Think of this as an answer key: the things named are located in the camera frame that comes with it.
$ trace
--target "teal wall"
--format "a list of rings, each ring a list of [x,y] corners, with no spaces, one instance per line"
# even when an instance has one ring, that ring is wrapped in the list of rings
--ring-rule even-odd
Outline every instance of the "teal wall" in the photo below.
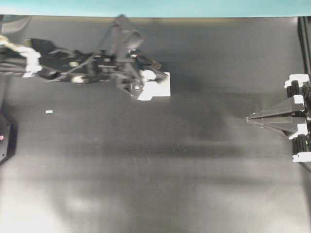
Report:
[[[311,0],[0,0],[0,14],[115,17],[311,15]]]

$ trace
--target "table surface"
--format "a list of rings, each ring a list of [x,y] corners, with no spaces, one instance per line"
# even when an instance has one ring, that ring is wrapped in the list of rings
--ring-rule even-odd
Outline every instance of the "table surface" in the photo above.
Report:
[[[111,20],[32,17],[8,36],[92,51]],[[133,22],[171,73],[170,98],[0,80],[17,129],[0,166],[0,232],[309,233],[310,174],[286,138],[244,119],[303,73],[297,18]]]

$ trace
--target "white tape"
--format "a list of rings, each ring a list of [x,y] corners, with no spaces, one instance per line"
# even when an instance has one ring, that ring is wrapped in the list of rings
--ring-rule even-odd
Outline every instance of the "white tape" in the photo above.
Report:
[[[295,132],[294,134],[292,134],[291,136],[289,136],[288,139],[292,140],[295,137],[298,137],[298,135],[300,134],[304,134],[307,135],[308,134],[308,127],[307,127],[307,123],[303,123],[303,124],[297,124],[297,132]]]
[[[299,87],[303,86],[303,83],[309,81],[308,74],[291,74],[290,78],[285,82],[284,88],[292,86],[292,81],[298,81]]]
[[[39,57],[41,57],[41,54],[33,48],[14,44],[3,35],[0,35],[0,45],[4,45],[26,58],[26,73],[23,75],[23,78],[31,77],[42,69],[42,66],[39,64]]]

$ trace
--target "black mechanical device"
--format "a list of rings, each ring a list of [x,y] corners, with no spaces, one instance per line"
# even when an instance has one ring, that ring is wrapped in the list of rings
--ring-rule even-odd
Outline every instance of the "black mechanical device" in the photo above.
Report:
[[[0,164],[8,158],[11,123],[0,113]]]
[[[102,50],[108,39],[110,48]],[[50,82],[75,84],[114,79],[119,89],[138,98],[147,82],[161,83],[168,77],[160,71],[158,62],[138,49],[142,42],[140,33],[123,15],[111,23],[92,53],[70,51],[34,38],[28,40],[28,46],[18,45],[0,35],[0,75],[36,75]]]
[[[278,132],[293,144],[294,162],[311,162],[311,83],[308,74],[292,74],[285,82],[287,99],[253,113],[247,123]]]

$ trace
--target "small white object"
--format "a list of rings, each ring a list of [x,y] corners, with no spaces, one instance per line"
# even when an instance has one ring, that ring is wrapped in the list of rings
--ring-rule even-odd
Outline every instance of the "small white object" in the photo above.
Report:
[[[293,162],[311,162],[311,152],[300,152],[298,154],[293,155]]]
[[[70,67],[77,67],[78,65],[79,65],[79,63],[77,63],[77,62],[69,62]]]
[[[298,135],[300,134],[304,134],[307,135],[308,134],[308,128],[307,128],[307,123],[303,123],[303,124],[297,124],[297,132],[295,132],[294,134],[292,134],[291,136],[289,136],[288,139],[292,140],[295,137],[298,137]]]
[[[146,82],[142,93],[139,95],[138,100],[148,101],[152,97],[171,96],[171,77],[170,73],[166,72],[167,78],[160,83]]]
[[[71,79],[71,82],[72,83],[84,83],[84,80],[83,80],[83,77],[84,76],[75,76]]]
[[[309,81],[308,74],[291,74],[290,78],[285,82],[284,88],[292,86],[292,81],[298,81],[299,87],[303,86],[303,83]]]
[[[302,95],[294,95],[294,101],[295,104],[303,104],[303,107],[305,107],[305,101]]]

